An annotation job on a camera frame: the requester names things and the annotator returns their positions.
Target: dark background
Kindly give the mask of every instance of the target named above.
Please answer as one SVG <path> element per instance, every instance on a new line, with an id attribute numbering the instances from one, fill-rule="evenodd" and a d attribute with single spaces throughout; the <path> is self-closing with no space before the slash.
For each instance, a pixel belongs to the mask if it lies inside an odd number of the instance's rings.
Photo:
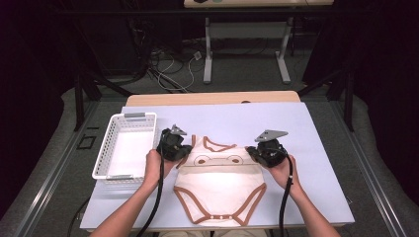
<path id="1" fill-rule="evenodd" d="M 149 9 L 182 8 L 183 1 L 140 1 Z M 376 8 L 381 1 L 336 0 L 334 8 Z M 59 9 L 117 10 L 116 1 L 2 1 L 0 6 L 1 158 L 3 216 L 55 131 L 60 96 L 81 67 L 98 74 L 140 72 L 149 48 L 138 46 L 127 20 L 70 21 Z M 303 80 L 311 84 L 341 68 L 356 46 L 355 94 L 369 106 L 378 151 L 406 193 L 419 204 L 419 15 L 414 1 L 385 1 L 371 18 L 326 19 Z M 203 19 L 147 19 L 151 41 L 182 50 L 182 39 L 201 37 Z"/>

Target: metal stand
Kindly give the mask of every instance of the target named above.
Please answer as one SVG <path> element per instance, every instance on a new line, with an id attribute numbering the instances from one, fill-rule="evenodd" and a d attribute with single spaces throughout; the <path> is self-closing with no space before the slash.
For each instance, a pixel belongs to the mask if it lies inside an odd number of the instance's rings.
<path id="1" fill-rule="evenodd" d="M 284 56 L 287 50 L 287 44 L 290 38 L 291 28 L 290 25 L 293 22 L 293 18 L 289 18 L 288 22 L 285 23 L 284 31 L 280 34 L 281 31 L 278 31 L 277 26 L 272 31 L 268 30 L 266 26 L 243 26 L 240 25 L 239 28 L 234 29 L 231 25 L 216 24 L 215 27 L 211 26 L 210 19 L 206 18 L 206 66 L 204 70 L 204 84 L 209 84 L 211 81 L 211 72 L 212 72 L 212 51 L 210 49 L 210 40 L 211 38 L 251 38 L 252 36 L 256 37 L 265 37 L 265 38 L 281 38 L 281 48 L 279 51 L 275 52 L 277 58 L 278 66 L 280 67 L 281 76 L 284 84 L 290 84 L 291 79 L 289 72 L 287 70 L 286 62 L 284 61 Z"/>

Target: white table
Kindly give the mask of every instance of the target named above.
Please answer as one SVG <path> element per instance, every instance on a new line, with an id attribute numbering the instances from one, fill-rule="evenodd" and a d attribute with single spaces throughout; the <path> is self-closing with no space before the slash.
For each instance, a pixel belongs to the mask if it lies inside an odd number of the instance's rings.
<path id="1" fill-rule="evenodd" d="M 258 7 L 306 7 L 327 6 L 333 4 L 333 0 L 209 0 L 197 3 L 194 0 L 185 0 L 185 8 L 258 8 Z M 284 84 L 290 84 L 291 78 L 287 70 L 284 56 L 291 32 L 293 19 L 287 22 L 270 23 L 212 23 L 206 18 L 206 66 L 204 69 L 204 83 L 209 84 L 212 75 L 212 51 L 211 39 L 249 39 L 267 38 L 281 39 L 281 48 L 275 52 L 281 77 Z"/>
<path id="2" fill-rule="evenodd" d="M 155 112 L 160 129 L 176 123 L 191 135 L 207 135 L 214 142 L 256 145 L 254 141 L 265 129 L 285 130 L 289 135 L 279 140 L 294 155 L 302 185 L 313 203 L 334 225 L 353 223 L 354 217 L 330 165 L 305 103 L 274 102 L 224 105 L 124 107 L 123 113 Z M 217 229 L 195 225 L 188 219 L 173 192 L 177 171 L 165 179 L 159 209 L 149 226 L 150 231 Z M 264 171 L 268 186 L 255 209 L 249 225 L 242 228 L 278 227 L 278 216 L 284 190 Z M 80 228 L 95 229 L 107 216 L 133 194 L 138 185 L 106 185 L 98 181 L 87 206 Z M 154 205 L 156 192 L 147 203 L 133 229 L 139 229 Z M 302 218 L 289 199 L 285 226 L 301 226 Z"/>

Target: gray carpet floor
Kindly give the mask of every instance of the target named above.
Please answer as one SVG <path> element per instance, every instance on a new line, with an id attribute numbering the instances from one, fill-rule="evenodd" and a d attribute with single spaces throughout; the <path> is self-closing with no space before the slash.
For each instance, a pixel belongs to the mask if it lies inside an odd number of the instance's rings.
<path id="1" fill-rule="evenodd" d="M 298 91 L 303 88 L 300 79 L 309 58 L 313 39 L 295 39 L 295 56 L 287 54 L 286 63 L 292 78 L 289 85 L 281 83 L 281 75 L 273 54 L 279 46 L 277 41 L 268 40 L 267 44 L 264 44 L 264 41 L 259 39 L 226 40 L 220 43 L 222 46 L 213 56 L 211 84 L 204 85 L 202 82 L 204 73 L 202 60 L 191 61 L 191 71 L 189 70 L 188 62 L 195 52 L 191 48 L 184 54 L 178 55 L 180 60 L 175 61 L 166 74 L 184 86 L 192 82 L 193 74 L 194 82 L 188 88 L 193 92 Z M 158 66 L 160 70 L 164 70 L 171 63 L 170 57 L 162 55 Z M 126 79 L 126 77 L 113 78 L 119 83 Z M 167 93 L 155 79 L 147 75 L 123 87 L 138 94 Z M 73 132 L 74 91 L 70 90 L 62 95 L 65 109 L 60 124 L 31 177 L 1 220 L 1 236 L 67 235 L 74 213 L 92 193 L 94 180 L 90 174 L 105 132 L 104 127 L 108 124 L 110 116 L 119 113 L 126 102 L 126 98 L 112 90 L 102 86 L 100 89 L 104 94 L 101 102 L 86 100 L 85 108 L 89 116 L 79 132 Z M 353 135 L 361 144 L 365 158 L 371 164 L 378 183 L 402 227 L 402 231 L 396 233 L 391 230 L 391 223 L 385 218 L 385 210 L 380 208 L 379 201 L 368 184 L 367 174 L 364 174 L 364 170 L 360 168 L 357 160 L 358 151 L 351 145 L 348 131 L 342 126 L 341 117 L 336 114 L 336 108 L 338 112 L 341 108 L 340 103 L 327 102 L 324 97 L 326 90 L 327 87 L 318 88 L 301 99 L 309 108 L 344 194 L 352 202 L 350 207 L 356 223 L 338 228 L 339 232 L 342 236 L 419 236 L 419 226 L 416 223 L 419 219 L 419 207 L 404 194 L 380 159 L 369 123 L 368 107 L 360 99 L 355 98 Z M 89 139 L 83 139 L 83 135 L 96 137 L 91 149 L 83 149 L 90 142 Z M 45 183 L 48 182 L 55 184 L 50 189 L 50 196 L 39 200 L 38 197 L 42 197 L 41 193 L 45 190 Z M 41 207 L 41 211 L 33 214 L 29 210 L 34 207 Z M 76 220 L 71 229 L 71 236 L 88 236 L 87 232 L 78 228 L 79 225 L 80 220 Z M 288 234 L 307 236 L 304 228 L 289 229 Z"/>

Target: black cable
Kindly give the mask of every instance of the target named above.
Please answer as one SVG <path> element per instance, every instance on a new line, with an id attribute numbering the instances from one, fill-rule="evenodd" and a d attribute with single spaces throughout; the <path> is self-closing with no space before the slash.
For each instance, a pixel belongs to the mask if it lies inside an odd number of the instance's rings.
<path id="1" fill-rule="evenodd" d="M 76 221 L 77 215 L 80 213 L 81 209 L 87 204 L 87 202 L 90 200 L 90 197 L 87 197 L 87 199 L 83 202 L 83 204 L 80 205 L 80 207 L 77 209 L 77 211 L 74 213 L 73 218 L 71 219 L 70 225 L 68 226 L 67 230 L 67 237 L 71 236 L 71 231 L 73 229 L 74 222 Z"/>
<path id="2" fill-rule="evenodd" d="M 286 189 L 284 192 L 284 196 L 283 196 L 283 201 L 281 203 L 281 209 L 280 209 L 280 232 L 281 232 L 281 237 L 284 237 L 284 212 L 286 210 L 286 204 L 287 204 L 287 199 L 288 196 L 290 194 L 290 189 L 291 189 L 291 185 L 293 184 L 293 161 L 291 160 L 290 156 L 288 154 L 287 155 L 287 159 L 290 163 L 290 175 L 289 178 L 287 180 L 287 185 L 286 185 Z"/>
<path id="3" fill-rule="evenodd" d="M 139 231 L 139 233 L 136 235 L 137 237 L 142 236 L 142 234 L 144 234 L 145 230 L 148 228 L 148 226 L 150 225 L 151 221 L 154 218 L 154 215 L 157 212 L 158 209 L 158 205 L 160 203 L 160 199 L 161 199 L 161 194 L 163 191 L 163 179 L 164 179 L 164 158 L 163 158 L 163 148 L 160 147 L 160 178 L 158 180 L 158 189 L 157 189 L 157 198 L 156 198 L 156 203 L 153 206 L 153 209 L 151 210 L 150 216 L 147 219 L 147 222 L 145 222 L 144 226 L 142 226 L 141 230 Z"/>

